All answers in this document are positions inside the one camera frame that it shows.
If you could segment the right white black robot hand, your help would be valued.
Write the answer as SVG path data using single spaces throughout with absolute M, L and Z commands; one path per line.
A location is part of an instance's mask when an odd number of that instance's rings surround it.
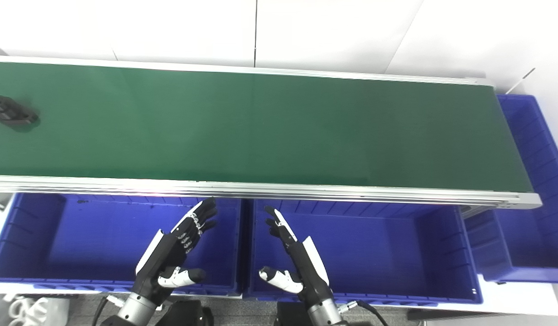
M 271 216 L 266 219 L 270 234 L 281 240 L 296 272 L 264 266 L 259 270 L 259 277 L 274 287 L 296 294 L 306 309 L 322 306 L 324 301 L 333 300 L 325 269 L 318 267 L 320 256 L 312 240 L 298 240 L 285 217 L 276 208 L 265 206 L 265 211 Z

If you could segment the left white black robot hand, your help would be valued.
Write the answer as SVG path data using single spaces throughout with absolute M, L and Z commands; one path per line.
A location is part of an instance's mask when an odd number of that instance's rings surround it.
M 210 197 L 192 207 L 169 233 L 159 229 L 136 266 L 132 293 L 159 306 L 174 289 L 202 281 L 204 270 L 182 265 L 205 231 L 216 225 L 211 220 L 216 214 L 216 200 Z

